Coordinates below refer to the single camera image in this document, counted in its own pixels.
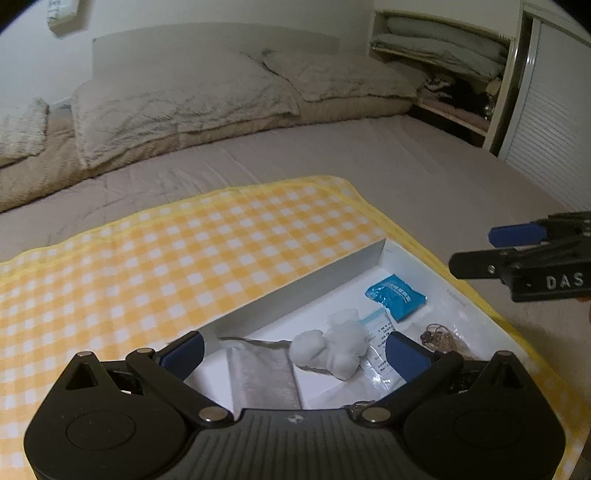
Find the blue plastic wrapper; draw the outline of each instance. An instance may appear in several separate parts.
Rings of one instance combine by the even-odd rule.
[[[372,285],[365,296],[384,305],[397,322],[404,320],[427,301],[425,295],[414,291],[396,275]]]

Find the wall-mounted object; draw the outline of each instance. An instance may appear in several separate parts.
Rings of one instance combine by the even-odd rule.
[[[79,0],[49,0],[47,25],[53,28],[73,20],[78,14]]]

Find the checkered cloth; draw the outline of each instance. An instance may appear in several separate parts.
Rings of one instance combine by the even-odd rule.
[[[558,413],[568,478],[589,431],[583,401],[465,282],[334,177],[226,189],[156,207],[0,264],[0,478],[31,478],[22,437],[72,356],[167,342],[388,236],[526,349]]]

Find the metal screw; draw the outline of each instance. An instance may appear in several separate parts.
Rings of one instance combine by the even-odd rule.
[[[202,420],[205,420],[205,421],[211,421],[211,422],[222,421],[225,418],[227,418],[228,415],[229,415],[229,412],[225,408],[221,408],[221,407],[211,406],[211,407],[205,407],[205,408],[202,408],[201,410],[199,410],[199,418],[201,418]]]
[[[371,423],[380,423],[388,420],[392,414],[387,408],[370,407],[361,412],[361,416]]]

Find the beige bed sheet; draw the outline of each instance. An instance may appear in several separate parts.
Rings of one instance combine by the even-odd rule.
[[[563,210],[489,153],[407,116],[283,128],[152,158],[0,214],[0,260],[151,206],[226,186],[316,174],[364,198],[447,262],[488,248],[490,227]],[[588,306],[514,304],[498,281],[474,287],[591,400]]]

